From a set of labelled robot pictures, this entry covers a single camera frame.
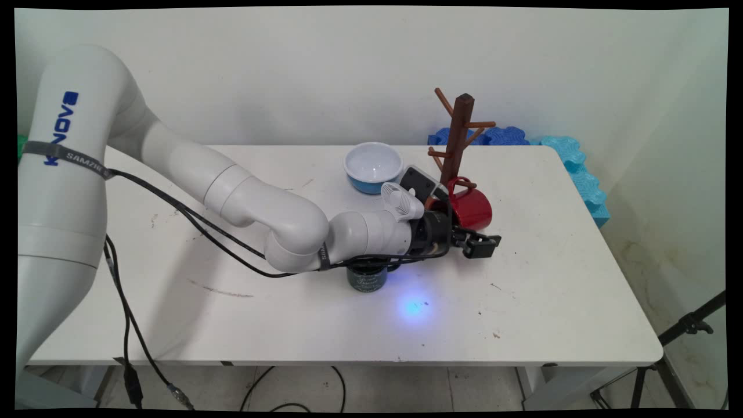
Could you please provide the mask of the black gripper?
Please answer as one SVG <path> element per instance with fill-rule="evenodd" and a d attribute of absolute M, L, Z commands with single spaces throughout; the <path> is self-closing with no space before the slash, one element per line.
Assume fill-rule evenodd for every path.
<path fill-rule="evenodd" d="M 411 258 L 440 258 L 449 253 L 453 236 L 453 214 L 442 211 L 424 211 L 420 219 L 410 220 Z M 491 258 L 502 240 L 499 235 L 486 236 L 478 231 L 455 227 L 455 240 L 461 240 L 461 249 L 469 259 Z"/>

